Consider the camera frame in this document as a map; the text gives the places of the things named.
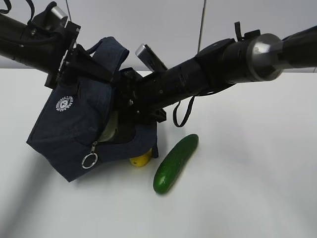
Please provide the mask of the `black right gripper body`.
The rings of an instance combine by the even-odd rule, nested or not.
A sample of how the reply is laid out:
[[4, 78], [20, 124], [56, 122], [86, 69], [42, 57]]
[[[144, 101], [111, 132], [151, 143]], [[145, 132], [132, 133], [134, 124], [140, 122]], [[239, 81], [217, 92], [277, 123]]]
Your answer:
[[143, 80], [144, 77], [131, 67], [118, 72], [115, 82], [115, 110], [119, 112], [120, 122], [150, 124], [166, 121], [164, 109], [146, 109], [137, 96], [138, 83]]

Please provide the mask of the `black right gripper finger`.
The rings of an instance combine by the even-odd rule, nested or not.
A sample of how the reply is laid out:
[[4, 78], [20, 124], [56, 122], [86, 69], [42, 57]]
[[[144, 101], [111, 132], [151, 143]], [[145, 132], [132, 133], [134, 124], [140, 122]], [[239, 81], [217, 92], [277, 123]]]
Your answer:
[[117, 132], [114, 136], [115, 144], [129, 143], [136, 135], [136, 125], [132, 122], [118, 124]]

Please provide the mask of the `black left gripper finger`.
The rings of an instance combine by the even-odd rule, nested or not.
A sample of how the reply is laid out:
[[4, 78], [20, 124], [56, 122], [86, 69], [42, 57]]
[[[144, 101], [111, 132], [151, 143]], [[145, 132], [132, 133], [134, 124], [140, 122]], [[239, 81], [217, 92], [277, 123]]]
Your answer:
[[73, 84], [78, 81], [79, 77], [86, 77], [101, 83], [111, 83], [113, 74], [96, 62], [78, 44], [66, 54], [59, 71], [59, 81]]

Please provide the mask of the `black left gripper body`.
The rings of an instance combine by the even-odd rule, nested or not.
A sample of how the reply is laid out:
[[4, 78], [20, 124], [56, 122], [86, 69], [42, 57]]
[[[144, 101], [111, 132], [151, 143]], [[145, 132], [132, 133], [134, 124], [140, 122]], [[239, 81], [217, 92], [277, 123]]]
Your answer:
[[51, 51], [48, 57], [49, 70], [45, 87], [56, 87], [64, 61], [74, 48], [80, 29], [81, 27], [79, 25], [68, 21], [64, 28], [58, 28], [58, 30], [54, 32], [56, 39], [50, 43]]

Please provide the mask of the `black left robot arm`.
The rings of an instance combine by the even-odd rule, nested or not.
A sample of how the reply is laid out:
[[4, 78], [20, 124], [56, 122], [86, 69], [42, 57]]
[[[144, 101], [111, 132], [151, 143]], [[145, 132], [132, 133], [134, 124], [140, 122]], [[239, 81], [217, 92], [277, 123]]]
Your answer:
[[61, 78], [84, 76], [110, 83], [113, 74], [75, 45], [80, 26], [68, 22], [47, 31], [37, 25], [25, 25], [8, 16], [0, 16], [0, 54], [47, 73], [45, 86], [54, 89]]

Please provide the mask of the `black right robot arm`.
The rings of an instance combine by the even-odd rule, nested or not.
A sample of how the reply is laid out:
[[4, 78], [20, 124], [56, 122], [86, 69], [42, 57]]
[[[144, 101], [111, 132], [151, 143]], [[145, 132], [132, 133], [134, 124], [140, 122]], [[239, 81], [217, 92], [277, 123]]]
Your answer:
[[273, 81], [286, 69], [317, 65], [316, 27], [279, 38], [259, 30], [241, 34], [236, 22], [235, 32], [236, 38], [215, 42], [167, 70], [141, 76], [131, 67], [122, 69], [115, 100], [119, 115], [114, 142], [133, 138], [134, 123], [165, 121], [164, 109], [170, 105], [178, 108], [182, 100], [190, 102], [183, 121], [173, 120], [176, 127], [187, 122], [197, 97], [214, 95], [240, 83]]

